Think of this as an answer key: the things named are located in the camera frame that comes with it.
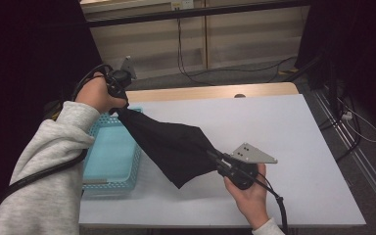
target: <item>blue bin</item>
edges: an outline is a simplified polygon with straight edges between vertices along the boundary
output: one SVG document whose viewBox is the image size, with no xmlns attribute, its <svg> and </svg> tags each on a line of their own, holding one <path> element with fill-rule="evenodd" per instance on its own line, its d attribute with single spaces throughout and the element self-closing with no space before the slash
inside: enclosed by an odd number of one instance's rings
<svg viewBox="0 0 376 235">
<path fill-rule="evenodd" d="M 83 189 L 101 193 L 131 191 L 136 184 L 141 149 L 126 127 L 118 117 L 102 114 L 89 134 L 96 140 L 84 161 Z"/>
</svg>

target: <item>white table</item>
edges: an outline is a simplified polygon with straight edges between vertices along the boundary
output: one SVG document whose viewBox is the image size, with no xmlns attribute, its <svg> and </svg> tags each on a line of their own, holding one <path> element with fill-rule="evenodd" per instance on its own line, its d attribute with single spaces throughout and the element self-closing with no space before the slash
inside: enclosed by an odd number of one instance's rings
<svg viewBox="0 0 376 235">
<path fill-rule="evenodd" d="M 357 226 L 365 220 L 302 95 L 131 103 L 159 121 L 200 126 L 221 152 L 248 142 L 278 159 L 267 178 L 285 198 L 292 227 Z M 116 200 L 81 201 L 84 226 L 246 227 L 215 171 L 178 190 L 143 154 L 135 189 Z M 281 223 L 268 194 L 267 210 Z"/>
</svg>

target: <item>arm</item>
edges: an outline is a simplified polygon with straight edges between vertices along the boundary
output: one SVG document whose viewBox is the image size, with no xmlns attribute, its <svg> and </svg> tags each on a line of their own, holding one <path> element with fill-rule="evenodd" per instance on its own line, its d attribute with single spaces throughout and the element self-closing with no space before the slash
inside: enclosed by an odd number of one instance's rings
<svg viewBox="0 0 376 235">
<path fill-rule="evenodd" d="M 258 172 L 265 176 L 265 165 L 258 164 L 257 168 Z M 261 175 L 258 176 L 258 180 L 265 184 L 265 180 Z M 224 184 L 236 201 L 240 212 L 253 227 L 253 234 L 283 234 L 274 220 L 268 218 L 266 210 L 267 191 L 264 188 L 255 183 L 247 190 L 240 190 L 227 177 L 224 177 Z"/>
<path fill-rule="evenodd" d="M 104 78 L 90 80 L 76 102 L 65 102 L 57 121 L 45 120 L 21 154 L 11 184 L 28 175 L 76 158 L 89 148 L 88 129 L 100 113 L 126 101 L 107 93 Z M 40 179 L 0 205 L 0 234 L 78 234 L 82 163 Z"/>
</svg>

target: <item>cuff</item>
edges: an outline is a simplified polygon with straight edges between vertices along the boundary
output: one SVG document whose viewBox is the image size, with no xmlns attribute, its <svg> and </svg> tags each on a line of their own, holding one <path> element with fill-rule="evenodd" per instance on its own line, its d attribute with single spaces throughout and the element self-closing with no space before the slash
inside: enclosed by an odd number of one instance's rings
<svg viewBox="0 0 376 235">
<path fill-rule="evenodd" d="M 267 223 L 265 223 L 259 229 L 252 231 L 253 235 L 263 235 L 263 234 L 283 234 L 282 230 L 274 222 L 274 219 L 271 218 Z"/>
<path fill-rule="evenodd" d="M 99 112 L 91 106 L 66 101 L 57 122 L 73 125 L 87 132 L 99 117 Z"/>
</svg>

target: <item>black fabric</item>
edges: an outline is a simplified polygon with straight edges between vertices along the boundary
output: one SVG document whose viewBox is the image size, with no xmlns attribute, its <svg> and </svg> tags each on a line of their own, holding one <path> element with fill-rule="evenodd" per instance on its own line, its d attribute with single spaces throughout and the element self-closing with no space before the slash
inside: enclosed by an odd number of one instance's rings
<svg viewBox="0 0 376 235">
<path fill-rule="evenodd" d="M 128 109 L 120 110 L 118 119 L 177 188 L 216 170 L 207 155 L 207 150 L 215 152 L 215 148 L 200 127 L 159 122 Z"/>
</svg>

